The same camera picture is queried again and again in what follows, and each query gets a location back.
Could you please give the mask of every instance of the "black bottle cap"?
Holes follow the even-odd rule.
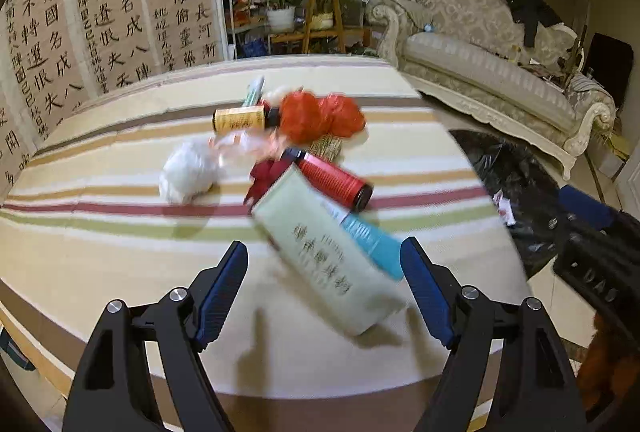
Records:
[[[269,109],[264,119],[264,128],[273,129],[280,126],[280,110],[278,108]]]
[[[367,183],[364,184],[364,186],[356,194],[356,197],[353,200],[352,210],[354,212],[362,212],[366,208],[367,204],[369,204],[369,200],[371,199],[372,194],[373,194],[373,187]]]
[[[284,159],[290,159],[291,161],[296,161],[297,159],[304,158],[305,154],[306,154],[306,152],[302,151],[302,149],[298,149],[296,147],[288,147],[282,153],[282,157]]]

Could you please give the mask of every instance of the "blue tube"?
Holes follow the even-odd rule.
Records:
[[[354,214],[348,214],[340,226],[378,268],[385,271],[394,281],[402,281],[404,272],[400,266],[399,241]]]

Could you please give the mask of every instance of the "red plastic bag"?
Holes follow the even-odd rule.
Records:
[[[327,134],[330,120],[322,116],[318,99],[308,91],[294,91],[280,105],[280,132],[293,143],[311,143]]]
[[[366,120],[353,99],[331,93],[320,101],[322,118],[330,120],[328,134],[351,138],[364,129]]]

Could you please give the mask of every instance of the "toothpaste tube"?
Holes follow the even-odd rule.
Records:
[[[249,89],[246,93],[246,98],[244,99],[244,104],[242,107],[254,107],[258,105],[260,101],[260,96],[262,95],[262,86],[264,85],[264,77],[259,76],[253,82],[249,84]]]
[[[404,272],[400,266],[400,241],[396,241],[376,226],[360,219],[319,192],[318,199],[331,217],[378,268],[395,281],[402,280]]]

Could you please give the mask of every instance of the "sofa cushion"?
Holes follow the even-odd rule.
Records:
[[[441,34],[412,35],[408,60],[440,69],[518,105],[554,127],[572,133],[575,112],[557,86],[482,48]]]

